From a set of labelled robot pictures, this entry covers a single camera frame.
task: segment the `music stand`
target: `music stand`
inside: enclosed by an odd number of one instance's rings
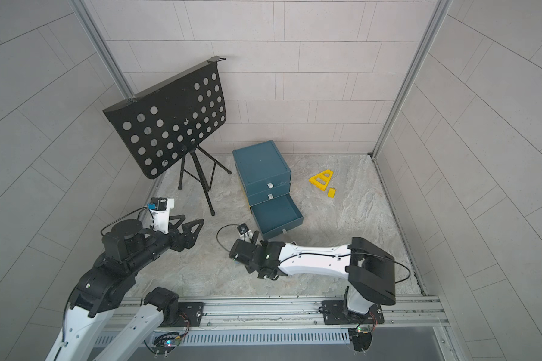
[[[213,57],[159,84],[104,109],[145,177],[154,179],[181,159],[179,189],[187,172],[202,187],[211,215],[215,215],[209,191],[216,166],[225,168],[199,144],[226,121],[226,107],[217,62]],[[195,154],[200,150],[213,162],[211,181],[207,183]],[[195,163],[198,177],[185,170],[187,153]]]

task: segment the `gray floor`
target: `gray floor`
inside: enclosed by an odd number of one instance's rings
[[[187,220],[204,218],[205,225],[195,247],[182,253],[166,252],[145,267],[128,296],[144,296],[157,286],[181,296],[343,294],[348,284],[342,279],[301,274],[281,277],[277,281],[262,280],[255,274],[248,274],[241,264],[227,257],[228,253],[215,240],[217,230],[233,223],[246,222],[252,229],[256,229],[256,225],[241,190],[232,155],[218,155],[217,159],[233,174],[228,175],[217,167],[210,192],[217,213],[214,217],[209,213],[201,185],[196,180],[185,176],[182,191],[177,189],[179,164],[165,173],[157,195],[175,198],[171,214],[185,214]],[[304,224],[273,240],[323,247],[348,244],[352,237],[360,236],[411,268],[369,156],[286,155],[285,160],[292,170],[291,196],[304,215]],[[201,163],[210,174],[213,163],[206,158],[201,158]],[[186,168],[194,173],[191,162]],[[325,169],[334,171],[329,186],[337,189],[335,198],[328,198],[327,191],[321,192],[308,181]],[[225,247],[231,248],[237,235],[235,227],[228,227],[221,231],[219,238]],[[397,279],[406,274],[398,266],[396,272]],[[397,285],[397,294],[419,292],[414,277]]]

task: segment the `cable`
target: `cable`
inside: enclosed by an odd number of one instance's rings
[[[219,232],[221,231],[221,229],[225,228],[225,227],[229,227],[229,226],[239,226],[238,224],[228,224],[228,225],[224,225],[223,227],[219,228],[219,230],[217,231],[217,235],[215,235],[215,239],[217,240],[217,243],[221,246],[222,249],[226,250],[227,252],[231,252],[229,249],[226,249],[225,246],[223,246],[221,244],[221,242],[219,242]]]

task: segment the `yellow plastic triangle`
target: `yellow plastic triangle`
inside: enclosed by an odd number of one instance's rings
[[[329,169],[326,169],[322,171],[321,173],[309,178],[309,182],[313,184],[314,186],[321,189],[322,192],[324,192],[327,189],[327,184],[329,184],[329,181],[331,180],[331,177],[333,176],[333,172]]]

